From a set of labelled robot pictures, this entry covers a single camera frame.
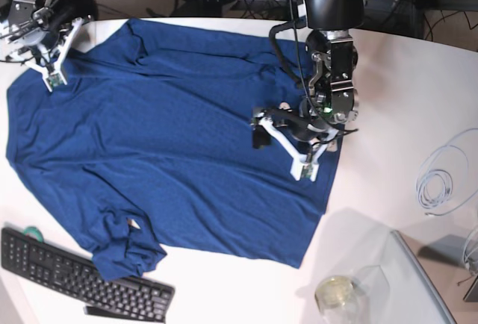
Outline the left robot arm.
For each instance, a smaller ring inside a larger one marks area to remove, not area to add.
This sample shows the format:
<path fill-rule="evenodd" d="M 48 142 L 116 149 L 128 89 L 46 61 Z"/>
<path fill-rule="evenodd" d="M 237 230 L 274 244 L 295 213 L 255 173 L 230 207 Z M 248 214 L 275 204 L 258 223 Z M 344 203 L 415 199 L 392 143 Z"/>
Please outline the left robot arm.
<path fill-rule="evenodd" d="M 304 15 L 289 3 L 289 21 L 270 29 L 269 41 L 282 70 L 298 87 L 304 98 L 296 110 L 263 108 L 252 120 L 252 145 L 256 149 L 270 145 L 272 133 L 266 129 L 270 120 L 274 129 L 284 127 L 292 137 L 309 146 L 328 145 L 352 133 L 345 125 L 358 116 L 359 101 L 353 85 L 358 52 L 350 30 L 364 20 L 363 0 L 302 0 Z M 277 34 L 308 28 L 305 53 L 313 63 L 313 73 L 293 71 L 276 39 Z"/>

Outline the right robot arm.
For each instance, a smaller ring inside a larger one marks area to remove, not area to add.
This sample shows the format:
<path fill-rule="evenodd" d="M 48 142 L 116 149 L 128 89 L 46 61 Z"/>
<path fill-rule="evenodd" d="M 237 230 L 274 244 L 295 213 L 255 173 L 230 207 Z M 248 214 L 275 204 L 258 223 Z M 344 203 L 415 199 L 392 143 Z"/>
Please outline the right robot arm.
<path fill-rule="evenodd" d="M 73 21 L 84 24 L 97 17 L 95 0 L 8 0 L 1 6 L 1 39 L 17 49 L 3 61 L 34 60 L 47 67 L 63 53 L 60 48 L 73 32 Z"/>

